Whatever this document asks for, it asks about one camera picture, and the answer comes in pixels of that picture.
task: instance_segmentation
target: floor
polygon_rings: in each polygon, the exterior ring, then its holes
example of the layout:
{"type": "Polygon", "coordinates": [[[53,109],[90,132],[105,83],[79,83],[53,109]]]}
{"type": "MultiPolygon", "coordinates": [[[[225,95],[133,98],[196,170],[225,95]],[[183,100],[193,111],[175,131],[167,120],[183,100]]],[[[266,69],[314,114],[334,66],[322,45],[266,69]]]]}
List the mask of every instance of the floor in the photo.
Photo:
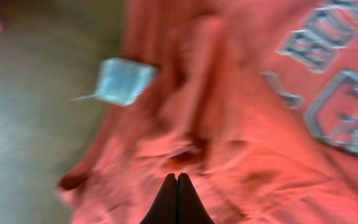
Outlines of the floor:
{"type": "Polygon", "coordinates": [[[0,224],[68,223],[58,179],[92,142],[107,104],[92,93],[119,54],[122,0],[0,0],[0,224]]]}

